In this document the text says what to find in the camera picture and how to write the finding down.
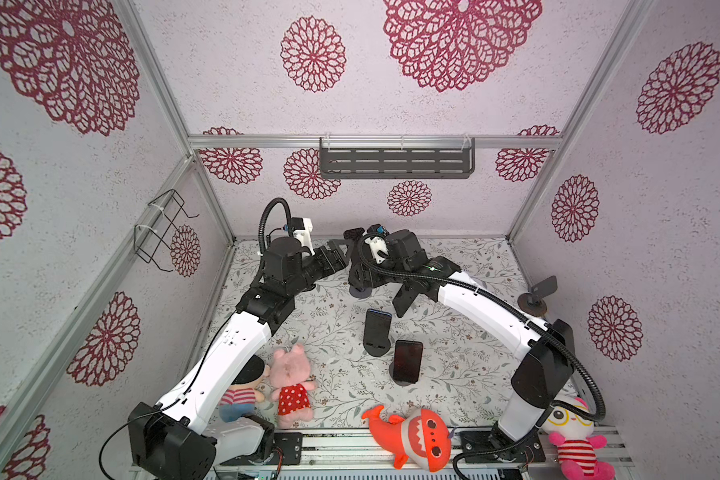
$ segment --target orange shark plush toy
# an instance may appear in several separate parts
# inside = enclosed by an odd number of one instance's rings
[[[363,414],[373,439],[384,450],[394,454],[394,467],[403,468],[408,458],[420,468],[436,472],[451,460],[451,437],[440,416],[420,408],[408,418],[393,415],[386,423],[380,417],[384,405]]]

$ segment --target pink plush arm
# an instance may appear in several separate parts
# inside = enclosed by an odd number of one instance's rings
[[[550,434],[550,443],[556,447],[559,447],[565,443],[565,437],[563,437],[557,432],[552,432]]]
[[[608,441],[602,435],[587,437],[586,439],[590,441],[592,448],[602,448],[608,445]]]

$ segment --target zip tie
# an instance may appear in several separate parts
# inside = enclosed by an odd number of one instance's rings
[[[154,233],[154,235],[157,235],[157,230],[155,230],[154,228],[152,228],[152,227],[149,226],[149,225],[138,224],[137,226],[143,226],[144,228],[148,228],[148,229],[152,230],[152,232]]]

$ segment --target red polka dot dress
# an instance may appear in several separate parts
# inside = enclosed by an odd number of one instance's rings
[[[301,383],[287,386],[280,390],[278,415],[288,415],[291,412],[308,407],[310,407],[310,405],[309,398],[307,398],[307,390]]]

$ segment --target phone stand base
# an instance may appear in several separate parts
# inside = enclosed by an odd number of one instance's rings
[[[400,386],[413,385],[413,383],[410,383],[410,382],[401,382],[400,380],[395,380],[394,375],[392,374],[393,368],[394,368],[394,362],[389,364],[389,377],[392,379],[393,382],[397,383]]]

